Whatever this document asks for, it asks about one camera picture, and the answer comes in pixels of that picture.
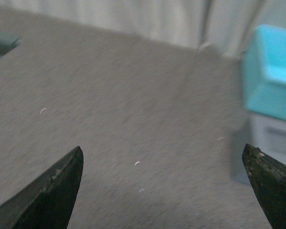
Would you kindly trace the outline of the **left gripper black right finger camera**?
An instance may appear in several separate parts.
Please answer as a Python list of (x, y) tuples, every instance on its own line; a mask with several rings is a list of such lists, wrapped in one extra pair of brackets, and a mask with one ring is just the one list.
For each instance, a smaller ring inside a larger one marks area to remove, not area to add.
[(274, 229), (286, 229), (286, 165), (246, 144), (242, 161), (268, 222)]

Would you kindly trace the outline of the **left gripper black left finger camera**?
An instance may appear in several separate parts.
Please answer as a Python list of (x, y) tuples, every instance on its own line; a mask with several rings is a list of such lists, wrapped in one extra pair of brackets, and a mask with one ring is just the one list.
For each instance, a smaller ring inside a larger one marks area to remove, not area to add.
[(0, 205), (0, 229), (67, 228), (82, 172), (83, 152), (76, 146)]

